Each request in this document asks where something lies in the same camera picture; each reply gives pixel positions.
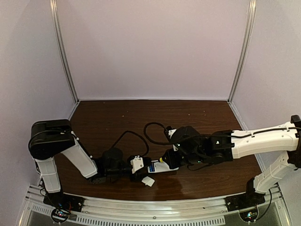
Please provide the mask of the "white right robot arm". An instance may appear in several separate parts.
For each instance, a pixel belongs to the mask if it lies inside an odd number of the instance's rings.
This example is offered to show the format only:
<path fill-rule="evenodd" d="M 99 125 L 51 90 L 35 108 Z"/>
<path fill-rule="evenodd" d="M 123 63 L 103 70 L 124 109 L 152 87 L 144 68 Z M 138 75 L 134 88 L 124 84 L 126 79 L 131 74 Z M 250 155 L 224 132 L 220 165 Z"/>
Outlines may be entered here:
<path fill-rule="evenodd" d="M 167 150 L 160 158 L 171 170 L 203 163 L 206 166 L 233 161 L 258 153 L 281 151 L 267 170 L 251 179 L 250 193 L 265 194 L 275 183 L 301 166 L 301 119 L 257 130 L 225 130 L 205 135 L 193 127 L 176 129 Z"/>

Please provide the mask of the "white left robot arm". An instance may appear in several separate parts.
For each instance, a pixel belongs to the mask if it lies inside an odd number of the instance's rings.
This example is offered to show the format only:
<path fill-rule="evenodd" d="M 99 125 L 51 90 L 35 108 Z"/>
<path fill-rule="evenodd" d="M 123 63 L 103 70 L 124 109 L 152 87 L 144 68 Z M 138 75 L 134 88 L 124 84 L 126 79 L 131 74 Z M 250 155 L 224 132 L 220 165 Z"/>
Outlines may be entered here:
<path fill-rule="evenodd" d="M 55 156 L 63 154 L 92 184 L 104 183 L 108 178 L 124 175 L 139 179 L 151 160 L 145 154 L 131 155 L 127 161 L 114 145 L 100 158 L 88 153 L 67 119 L 38 121 L 32 125 L 28 149 L 35 160 L 47 193 L 61 192 L 62 186 L 55 164 Z"/>

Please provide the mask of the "white battery cover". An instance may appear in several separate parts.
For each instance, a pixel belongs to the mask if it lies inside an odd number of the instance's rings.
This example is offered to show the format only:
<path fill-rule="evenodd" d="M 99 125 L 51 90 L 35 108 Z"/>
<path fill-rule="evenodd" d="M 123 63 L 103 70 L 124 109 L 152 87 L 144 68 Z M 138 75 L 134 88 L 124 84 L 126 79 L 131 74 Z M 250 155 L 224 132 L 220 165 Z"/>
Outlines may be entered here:
<path fill-rule="evenodd" d="M 146 186 L 152 187 L 155 183 L 155 180 L 150 178 L 149 176 L 146 176 L 142 179 L 142 183 L 144 183 Z"/>

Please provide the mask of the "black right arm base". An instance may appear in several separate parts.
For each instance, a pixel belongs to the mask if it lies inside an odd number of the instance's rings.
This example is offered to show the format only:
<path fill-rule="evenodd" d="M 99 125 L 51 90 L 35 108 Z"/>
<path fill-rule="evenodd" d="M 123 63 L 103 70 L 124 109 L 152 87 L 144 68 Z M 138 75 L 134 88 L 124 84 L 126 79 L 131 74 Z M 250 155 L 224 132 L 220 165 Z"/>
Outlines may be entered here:
<path fill-rule="evenodd" d="M 239 213 L 240 218 L 247 223 L 260 219 L 258 205 L 265 203 L 265 194 L 255 191 L 254 178 L 246 184 L 246 191 L 242 194 L 227 196 L 224 198 L 228 212 L 244 210 Z"/>

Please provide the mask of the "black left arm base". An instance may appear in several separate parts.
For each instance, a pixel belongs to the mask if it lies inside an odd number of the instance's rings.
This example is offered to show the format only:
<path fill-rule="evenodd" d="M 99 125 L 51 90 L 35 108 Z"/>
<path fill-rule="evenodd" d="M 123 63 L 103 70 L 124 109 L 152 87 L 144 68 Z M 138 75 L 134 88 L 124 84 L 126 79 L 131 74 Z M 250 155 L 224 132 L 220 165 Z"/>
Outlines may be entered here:
<path fill-rule="evenodd" d="M 57 193 L 49 193 L 45 188 L 40 189 L 44 197 L 43 203 L 54 207 L 50 213 L 51 219 L 62 224 L 71 216 L 71 212 L 81 212 L 84 198 L 80 196 L 65 194 L 62 190 Z"/>

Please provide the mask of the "white remote control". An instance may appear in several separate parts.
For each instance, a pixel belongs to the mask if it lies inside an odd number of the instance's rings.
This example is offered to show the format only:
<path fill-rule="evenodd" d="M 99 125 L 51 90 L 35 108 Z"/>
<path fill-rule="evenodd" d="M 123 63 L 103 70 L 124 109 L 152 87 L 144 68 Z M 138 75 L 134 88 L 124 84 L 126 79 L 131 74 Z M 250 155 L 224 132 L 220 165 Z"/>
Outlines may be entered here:
<path fill-rule="evenodd" d="M 155 173 L 165 173 L 165 172 L 177 171 L 179 169 L 179 168 L 170 169 L 165 162 L 159 162 L 158 160 L 151 161 L 150 165 L 153 165 L 155 167 L 156 170 Z"/>

